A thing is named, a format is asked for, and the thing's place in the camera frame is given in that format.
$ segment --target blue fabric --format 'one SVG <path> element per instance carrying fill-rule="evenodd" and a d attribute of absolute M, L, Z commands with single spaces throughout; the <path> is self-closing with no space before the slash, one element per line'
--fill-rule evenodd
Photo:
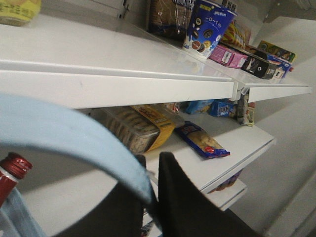
<path fill-rule="evenodd" d="M 16 188 L 0 208 L 0 237 L 47 237 Z"/>

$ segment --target oreo cup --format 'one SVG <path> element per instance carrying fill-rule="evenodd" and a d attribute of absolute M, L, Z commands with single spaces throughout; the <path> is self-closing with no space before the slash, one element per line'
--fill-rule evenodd
<path fill-rule="evenodd" d="M 207 59 L 236 13 L 208 0 L 196 0 L 183 49 Z"/>

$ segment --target snack box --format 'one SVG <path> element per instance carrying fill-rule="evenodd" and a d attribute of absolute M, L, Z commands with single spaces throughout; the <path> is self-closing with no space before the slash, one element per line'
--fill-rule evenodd
<path fill-rule="evenodd" d="M 229 68 L 237 69 L 240 69 L 243 66 L 247 57 L 247 55 L 232 48 L 228 48 L 222 44 L 217 45 L 212 54 L 209 56 L 209 58 L 215 62 Z"/>
<path fill-rule="evenodd" d="M 184 120 L 163 105 L 115 106 L 94 109 L 90 116 L 110 130 L 132 153 L 161 146 Z"/>
<path fill-rule="evenodd" d="M 260 41 L 258 48 L 260 50 L 266 51 L 270 54 L 275 55 L 276 57 L 282 58 L 290 63 L 293 63 L 296 59 L 296 54 L 292 53 L 286 49 L 283 49 L 279 46 L 276 46 L 272 43 L 266 42 L 264 40 Z"/>
<path fill-rule="evenodd" d="M 248 103 L 249 95 L 241 95 L 237 103 L 237 121 L 241 125 L 252 127 L 255 119 L 255 103 Z"/>
<path fill-rule="evenodd" d="M 274 77 L 276 78 L 284 78 L 285 75 L 291 70 L 292 64 L 282 58 L 276 57 L 275 55 L 272 55 L 268 52 L 262 51 L 255 47 L 247 47 L 246 49 L 248 52 L 253 53 L 254 55 L 257 55 L 265 60 L 268 60 L 269 62 L 275 62 L 277 63 L 278 67 L 276 70 L 276 73 L 274 74 Z"/>
<path fill-rule="evenodd" d="M 253 53 L 250 53 L 240 47 L 236 47 L 234 45 L 226 43 L 222 44 L 247 55 L 247 59 L 241 67 L 242 70 L 250 74 L 253 74 L 254 76 L 261 79 L 271 79 L 274 76 L 277 70 L 277 65 L 279 63 L 269 62 L 268 60 L 265 60 L 257 55 L 254 55 Z"/>
<path fill-rule="evenodd" d="M 209 114 L 214 117 L 235 118 L 237 116 L 237 105 L 229 101 L 215 100 Z"/>

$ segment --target food label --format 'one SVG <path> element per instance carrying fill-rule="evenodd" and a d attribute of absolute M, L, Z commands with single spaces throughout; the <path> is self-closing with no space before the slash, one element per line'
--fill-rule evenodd
<path fill-rule="evenodd" d="M 150 105 L 134 105 L 131 107 L 149 119 L 160 130 L 157 139 L 147 151 L 153 150 L 165 143 L 175 128 L 175 124 L 162 113 L 152 108 Z"/>
<path fill-rule="evenodd" d="M 40 11 L 41 0 L 0 0 L 0 16 L 30 21 Z"/>

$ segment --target bag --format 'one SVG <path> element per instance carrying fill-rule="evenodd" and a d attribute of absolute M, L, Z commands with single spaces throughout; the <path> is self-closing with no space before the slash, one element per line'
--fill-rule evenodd
<path fill-rule="evenodd" d="M 118 180 L 94 210 L 58 237 L 139 237 L 144 208 L 164 237 L 259 237 L 213 205 L 189 180 L 172 153 L 159 157 L 157 202 L 144 168 L 145 159 L 136 158 L 98 122 L 54 104 L 4 94 L 0 94 L 0 112 L 0 148 L 23 147 L 67 155 L 91 163 Z M 0 213 L 2 237 L 46 236 L 16 189 Z"/>

